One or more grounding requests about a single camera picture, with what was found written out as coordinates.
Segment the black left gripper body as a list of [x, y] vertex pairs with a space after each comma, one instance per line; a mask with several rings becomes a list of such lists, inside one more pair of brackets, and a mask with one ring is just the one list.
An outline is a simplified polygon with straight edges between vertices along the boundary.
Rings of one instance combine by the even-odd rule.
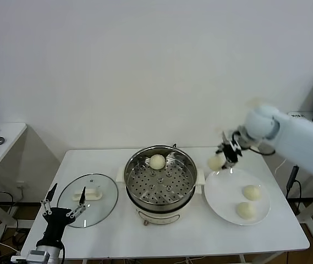
[[66, 216], [71, 209], [52, 207], [51, 210], [51, 215], [44, 216], [47, 227], [36, 246], [62, 246], [65, 227], [73, 223], [73, 219]]

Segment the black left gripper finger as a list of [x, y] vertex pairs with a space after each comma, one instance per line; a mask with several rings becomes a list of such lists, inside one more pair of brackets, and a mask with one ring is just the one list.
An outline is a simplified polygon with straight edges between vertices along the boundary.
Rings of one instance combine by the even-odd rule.
[[84, 187], [82, 192], [81, 192], [78, 206], [75, 209], [70, 210], [66, 214], [67, 217], [69, 217], [69, 218], [78, 218], [86, 210], [86, 206], [85, 206], [86, 196], [85, 196], [85, 193], [86, 193], [86, 187]]
[[51, 201], [54, 197], [54, 193], [57, 188], [57, 183], [52, 187], [52, 189], [47, 193], [45, 199], [41, 200], [40, 203], [44, 209], [43, 216], [51, 215], [52, 210], [51, 210]]

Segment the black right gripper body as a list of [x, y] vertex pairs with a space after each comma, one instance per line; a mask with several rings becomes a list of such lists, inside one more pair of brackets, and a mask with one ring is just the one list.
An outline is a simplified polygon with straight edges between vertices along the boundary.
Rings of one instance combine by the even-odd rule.
[[238, 157], [242, 156], [241, 147], [236, 140], [228, 140], [226, 151], [223, 153], [225, 156], [225, 163], [233, 163], [235, 166], [238, 163]]

